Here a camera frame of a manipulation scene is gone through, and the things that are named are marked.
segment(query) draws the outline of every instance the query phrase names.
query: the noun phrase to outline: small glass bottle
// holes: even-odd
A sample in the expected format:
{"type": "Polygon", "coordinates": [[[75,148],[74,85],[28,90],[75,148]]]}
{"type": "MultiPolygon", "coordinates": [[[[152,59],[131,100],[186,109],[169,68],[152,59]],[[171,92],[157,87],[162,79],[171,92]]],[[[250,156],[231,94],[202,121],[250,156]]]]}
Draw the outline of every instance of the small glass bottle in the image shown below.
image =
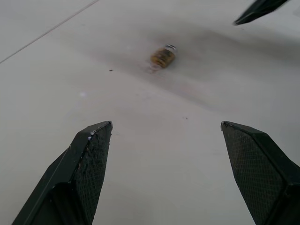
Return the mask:
{"type": "Polygon", "coordinates": [[[152,56],[151,62],[155,65],[159,65],[162,68],[166,68],[174,61],[177,54],[177,49],[173,45],[166,45],[164,48],[158,49],[152,56]]]}

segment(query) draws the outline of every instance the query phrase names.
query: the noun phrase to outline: white floor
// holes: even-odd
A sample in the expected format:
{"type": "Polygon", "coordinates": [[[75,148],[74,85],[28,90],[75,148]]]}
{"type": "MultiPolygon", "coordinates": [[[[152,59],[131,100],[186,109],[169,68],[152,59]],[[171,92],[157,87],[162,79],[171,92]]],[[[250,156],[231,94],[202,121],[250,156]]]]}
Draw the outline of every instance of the white floor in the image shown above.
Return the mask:
{"type": "Polygon", "coordinates": [[[1,224],[78,131],[112,120],[94,224],[253,225],[220,124],[265,131],[300,164],[300,3],[232,26],[251,2],[1,2],[1,224]],[[176,62],[147,73],[164,44],[176,62]]]}

